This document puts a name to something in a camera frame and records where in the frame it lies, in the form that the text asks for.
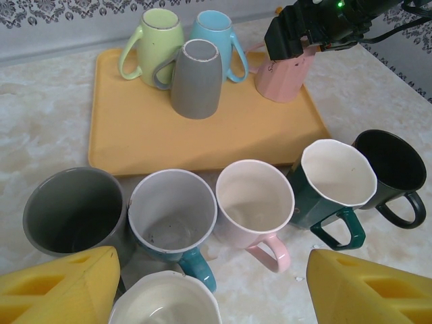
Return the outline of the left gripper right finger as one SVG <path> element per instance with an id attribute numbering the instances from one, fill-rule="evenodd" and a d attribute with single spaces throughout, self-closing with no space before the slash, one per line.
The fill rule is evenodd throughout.
<path id="1" fill-rule="evenodd" d="M 431 279 L 332 250 L 308 258 L 319 323 L 430 323 Z"/>

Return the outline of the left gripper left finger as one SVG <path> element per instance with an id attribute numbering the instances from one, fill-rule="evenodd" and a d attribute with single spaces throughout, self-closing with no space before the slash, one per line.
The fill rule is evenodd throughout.
<path id="1" fill-rule="evenodd" d="M 112 246 L 1 276 L 2 323 L 107 323 L 120 277 Z"/>

